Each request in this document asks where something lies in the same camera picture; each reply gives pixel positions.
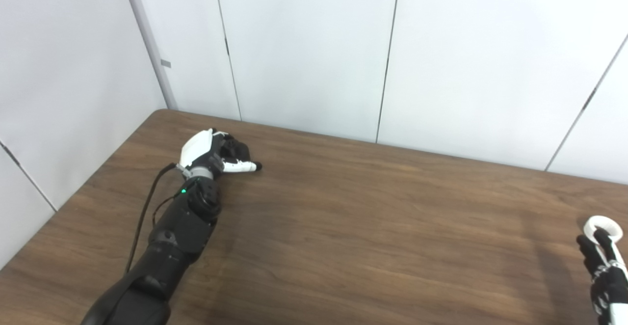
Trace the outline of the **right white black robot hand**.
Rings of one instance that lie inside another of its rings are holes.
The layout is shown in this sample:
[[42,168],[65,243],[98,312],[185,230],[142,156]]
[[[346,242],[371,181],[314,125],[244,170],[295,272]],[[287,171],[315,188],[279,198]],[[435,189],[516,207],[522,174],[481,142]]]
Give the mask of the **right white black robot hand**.
[[597,229],[594,238],[576,238],[591,276],[590,299],[600,325],[628,323],[627,270],[610,234]]

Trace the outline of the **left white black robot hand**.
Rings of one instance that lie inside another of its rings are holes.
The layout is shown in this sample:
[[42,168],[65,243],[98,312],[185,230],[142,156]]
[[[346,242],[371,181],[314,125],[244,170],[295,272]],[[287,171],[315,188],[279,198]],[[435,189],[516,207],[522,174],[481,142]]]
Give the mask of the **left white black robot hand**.
[[184,144],[177,167],[185,178],[210,179],[216,179],[224,173],[262,170],[262,164],[251,159],[246,144],[215,128],[200,131]]

